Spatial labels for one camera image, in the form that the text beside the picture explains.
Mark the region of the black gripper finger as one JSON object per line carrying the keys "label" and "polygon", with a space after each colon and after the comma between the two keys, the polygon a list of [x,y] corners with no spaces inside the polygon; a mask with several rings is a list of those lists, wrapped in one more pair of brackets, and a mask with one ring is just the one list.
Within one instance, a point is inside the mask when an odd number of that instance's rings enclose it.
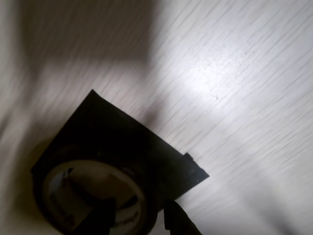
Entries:
{"label": "black gripper finger", "polygon": [[164,204],[164,227],[170,235],[202,235],[187,213],[175,201]]}
{"label": "black gripper finger", "polygon": [[109,198],[93,209],[77,227],[78,235],[108,235],[115,225],[115,199]]}

